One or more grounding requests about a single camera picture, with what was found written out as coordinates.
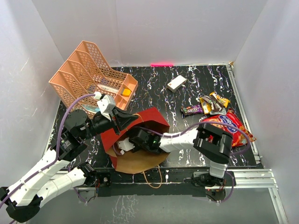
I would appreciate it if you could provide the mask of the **red paper bag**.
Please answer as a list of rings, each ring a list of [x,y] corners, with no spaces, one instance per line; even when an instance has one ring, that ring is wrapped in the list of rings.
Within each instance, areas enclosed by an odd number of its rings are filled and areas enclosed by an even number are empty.
[[[153,189],[162,186],[163,178],[160,164],[168,153],[159,148],[161,134],[170,129],[170,125],[155,107],[135,114],[137,120],[119,134],[110,129],[100,135],[106,154],[109,155],[115,171],[125,174],[143,174],[146,183]],[[160,181],[150,183],[145,172],[158,169]]]

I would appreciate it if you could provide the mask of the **purple m&m packet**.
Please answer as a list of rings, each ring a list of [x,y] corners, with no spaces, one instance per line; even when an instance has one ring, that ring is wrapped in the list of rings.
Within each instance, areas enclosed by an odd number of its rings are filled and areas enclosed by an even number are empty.
[[[194,114],[202,114],[203,109],[201,108],[200,105],[191,105],[187,107],[182,107],[181,112],[183,116],[189,116],[189,115],[194,115]]]

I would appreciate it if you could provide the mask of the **yellow candy bar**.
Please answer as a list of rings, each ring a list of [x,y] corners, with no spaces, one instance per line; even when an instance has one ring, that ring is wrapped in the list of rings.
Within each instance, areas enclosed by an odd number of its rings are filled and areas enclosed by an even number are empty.
[[[203,98],[199,98],[199,101],[201,103],[201,108],[204,114],[210,114],[210,112],[212,111],[211,101],[205,101]]]

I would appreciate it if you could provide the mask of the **brown chocolate bar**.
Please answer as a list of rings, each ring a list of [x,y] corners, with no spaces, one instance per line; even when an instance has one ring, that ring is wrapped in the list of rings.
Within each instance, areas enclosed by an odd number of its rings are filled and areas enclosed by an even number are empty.
[[[203,101],[205,101],[206,103],[209,103],[209,104],[214,104],[214,100],[210,98],[210,96],[202,96],[200,97],[200,99],[202,99]]]

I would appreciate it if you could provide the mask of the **dark chocolate snack packet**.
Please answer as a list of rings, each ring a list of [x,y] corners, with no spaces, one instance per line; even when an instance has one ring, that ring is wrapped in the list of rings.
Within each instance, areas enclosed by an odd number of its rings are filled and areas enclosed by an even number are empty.
[[[225,109],[225,107],[217,100],[217,98],[214,96],[209,96],[209,98],[212,112],[220,112]]]

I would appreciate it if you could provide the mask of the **yellow m&m packet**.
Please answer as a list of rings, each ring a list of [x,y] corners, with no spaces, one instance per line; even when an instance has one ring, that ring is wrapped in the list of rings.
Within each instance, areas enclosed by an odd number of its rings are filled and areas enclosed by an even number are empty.
[[[225,108],[228,107],[230,100],[228,98],[222,97],[221,95],[217,94],[216,92],[212,92],[209,96],[213,96],[217,99],[217,101]]]

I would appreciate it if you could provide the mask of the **red cookie snack bag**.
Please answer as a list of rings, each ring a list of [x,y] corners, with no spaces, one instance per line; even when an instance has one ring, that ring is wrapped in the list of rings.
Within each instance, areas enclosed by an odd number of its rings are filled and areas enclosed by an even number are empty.
[[[232,109],[229,109],[228,112],[226,113],[226,115],[214,115],[212,117],[204,119],[204,121],[215,121],[215,122],[221,122],[223,124],[232,125],[234,127],[239,128],[241,131],[243,131],[248,136],[250,142],[256,141],[255,136],[245,128],[243,123],[239,120],[239,118],[236,116],[234,110],[232,110]],[[244,137],[244,135],[242,135],[240,132],[238,132],[234,128],[219,125],[219,124],[214,124],[214,126],[232,134],[232,136],[233,136],[232,147],[240,147],[240,146],[246,145],[247,140]]]

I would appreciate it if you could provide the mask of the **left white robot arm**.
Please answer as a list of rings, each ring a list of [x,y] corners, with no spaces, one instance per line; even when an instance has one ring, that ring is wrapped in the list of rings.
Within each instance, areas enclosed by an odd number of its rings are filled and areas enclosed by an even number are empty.
[[[54,197],[80,185],[95,184],[96,171],[87,162],[55,180],[51,178],[87,148],[86,140],[108,130],[120,134],[139,118],[137,114],[117,107],[112,109],[109,117],[107,119],[97,112],[90,119],[81,109],[65,113],[55,148],[47,150],[41,160],[15,184],[0,188],[0,204],[7,205],[6,211],[13,220],[24,223]]]

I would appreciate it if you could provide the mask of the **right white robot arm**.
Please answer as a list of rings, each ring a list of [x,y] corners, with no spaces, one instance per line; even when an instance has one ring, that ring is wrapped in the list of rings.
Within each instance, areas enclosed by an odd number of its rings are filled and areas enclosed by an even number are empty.
[[[133,150],[154,154],[166,154],[175,150],[195,149],[210,160],[209,172],[194,179],[198,186],[213,187],[224,184],[231,154],[233,135],[212,124],[200,124],[197,128],[181,133],[154,133],[145,127],[134,127],[128,132]]]

